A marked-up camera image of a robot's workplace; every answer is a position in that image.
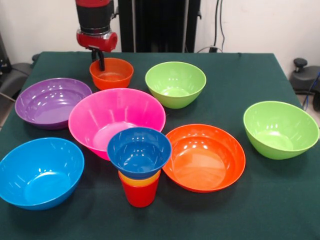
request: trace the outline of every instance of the light green bowl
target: light green bowl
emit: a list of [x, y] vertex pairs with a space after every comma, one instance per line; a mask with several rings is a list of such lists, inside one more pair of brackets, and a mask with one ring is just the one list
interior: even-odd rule
[[207, 78], [200, 68], [180, 61], [153, 66], [145, 75], [151, 94], [165, 107], [181, 109], [192, 103], [204, 89]]
[[251, 144], [269, 159], [296, 157], [319, 140], [316, 121], [301, 108], [285, 102], [258, 102], [245, 111], [243, 122]]

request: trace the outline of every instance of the yellow cup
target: yellow cup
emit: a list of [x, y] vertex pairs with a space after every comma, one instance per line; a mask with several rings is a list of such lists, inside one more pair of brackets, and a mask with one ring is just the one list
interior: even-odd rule
[[119, 171], [119, 177], [122, 179], [122, 181], [124, 181], [126, 184], [134, 186], [134, 187], [143, 187], [143, 186], [147, 186], [149, 184], [152, 184], [155, 180], [157, 180], [157, 178], [159, 177], [161, 173], [161, 169], [153, 176], [146, 178], [146, 179], [132, 179], [129, 178], [125, 175], [123, 175], [120, 171]]

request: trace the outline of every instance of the blue bowl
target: blue bowl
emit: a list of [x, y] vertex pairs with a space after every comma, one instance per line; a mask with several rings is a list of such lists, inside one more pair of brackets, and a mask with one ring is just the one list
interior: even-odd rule
[[107, 146], [111, 163], [132, 179], [146, 179], [156, 174], [167, 163], [171, 151], [168, 138], [147, 127], [120, 131]]
[[0, 197], [27, 210], [53, 208], [72, 194], [84, 167], [83, 153], [68, 140], [26, 142], [0, 162]]

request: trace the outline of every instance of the orange bowl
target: orange bowl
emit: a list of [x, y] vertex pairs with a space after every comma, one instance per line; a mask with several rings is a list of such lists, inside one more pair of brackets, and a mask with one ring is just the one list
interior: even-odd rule
[[132, 179], [132, 178], [129, 178], [129, 177], [123, 175], [120, 171], [118, 171], [118, 173], [119, 173], [119, 177], [121, 178], [121, 180], [123, 182], [125, 182], [126, 184], [133, 186], [133, 187], [143, 187], [143, 186], [147, 186], [149, 184], [152, 184], [154, 181], [156, 181], [161, 173], [161, 169], [159, 171], [157, 171], [155, 175], [148, 177], [146, 179]]
[[106, 57], [104, 58], [104, 71], [100, 70], [99, 60], [90, 65], [90, 74], [94, 85], [100, 89], [126, 88], [130, 84], [134, 67], [127, 61]]
[[240, 143], [215, 126], [190, 124], [167, 135], [172, 154], [163, 171], [181, 187], [210, 193], [236, 182], [245, 170], [246, 156]]

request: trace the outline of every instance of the white wall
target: white wall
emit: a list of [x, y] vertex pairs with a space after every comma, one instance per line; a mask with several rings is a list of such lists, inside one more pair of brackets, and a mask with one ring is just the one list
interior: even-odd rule
[[[215, 6], [216, 0], [201, 1], [196, 51], [213, 44]], [[223, 0], [222, 15], [225, 52], [275, 53], [287, 76], [295, 57], [320, 65], [320, 0]], [[78, 27], [75, 0], [0, 0], [0, 32], [13, 63], [42, 51], [83, 51]], [[120, 35], [118, 17], [111, 28]]]
[[[42, 51], [85, 51], [78, 28], [75, 0], [0, 0], [0, 32], [12, 63], [30, 63]], [[120, 37], [118, 16], [111, 29]], [[121, 52], [120, 40], [114, 51]]]
[[[214, 43], [216, 2], [201, 1], [195, 51]], [[222, 27], [225, 52], [274, 53], [287, 76], [296, 57], [320, 65], [320, 0], [223, 0]]]

